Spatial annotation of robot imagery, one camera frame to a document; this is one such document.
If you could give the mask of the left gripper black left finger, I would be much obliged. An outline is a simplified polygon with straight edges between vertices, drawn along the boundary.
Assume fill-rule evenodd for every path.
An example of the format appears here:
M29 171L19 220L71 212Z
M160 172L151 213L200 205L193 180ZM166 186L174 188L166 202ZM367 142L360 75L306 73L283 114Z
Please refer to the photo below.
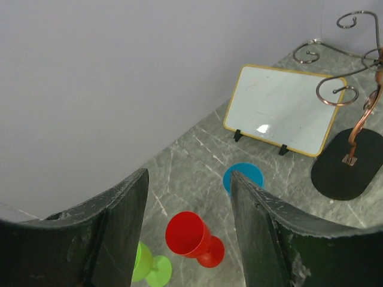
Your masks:
M46 219L1 221L2 286L130 286L149 187L138 169Z

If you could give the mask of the red plastic wine glass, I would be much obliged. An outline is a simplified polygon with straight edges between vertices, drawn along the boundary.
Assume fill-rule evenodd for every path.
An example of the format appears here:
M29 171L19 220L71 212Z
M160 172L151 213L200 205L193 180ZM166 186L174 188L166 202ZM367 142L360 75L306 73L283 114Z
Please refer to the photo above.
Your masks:
M213 236L201 217L192 211L183 211L171 218L165 241L173 253L196 259L205 268L218 266L224 258L223 242Z

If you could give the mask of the green plastic wine glass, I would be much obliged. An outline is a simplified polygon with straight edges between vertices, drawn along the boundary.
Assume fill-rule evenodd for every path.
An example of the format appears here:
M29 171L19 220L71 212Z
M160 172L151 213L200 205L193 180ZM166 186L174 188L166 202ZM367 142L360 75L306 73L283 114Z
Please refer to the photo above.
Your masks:
M149 286L165 286L172 276L172 264L163 256L153 256L150 249L139 241L136 252L132 283L146 280Z

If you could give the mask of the yellow framed whiteboard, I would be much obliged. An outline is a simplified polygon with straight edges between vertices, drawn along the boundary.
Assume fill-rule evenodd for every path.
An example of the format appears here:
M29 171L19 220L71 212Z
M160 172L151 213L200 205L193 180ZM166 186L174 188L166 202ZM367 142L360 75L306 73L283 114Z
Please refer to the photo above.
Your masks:
M344 78L259 65L242 67L223 120L225 129L308 157L321 154L335 120Z

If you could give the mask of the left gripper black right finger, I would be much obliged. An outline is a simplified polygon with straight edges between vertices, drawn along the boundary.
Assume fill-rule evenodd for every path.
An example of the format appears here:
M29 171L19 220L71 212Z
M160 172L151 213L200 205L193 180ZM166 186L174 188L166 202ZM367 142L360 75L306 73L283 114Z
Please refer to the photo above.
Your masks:
M381 286L382 227L304 212L232 172L230 198L247 286Z

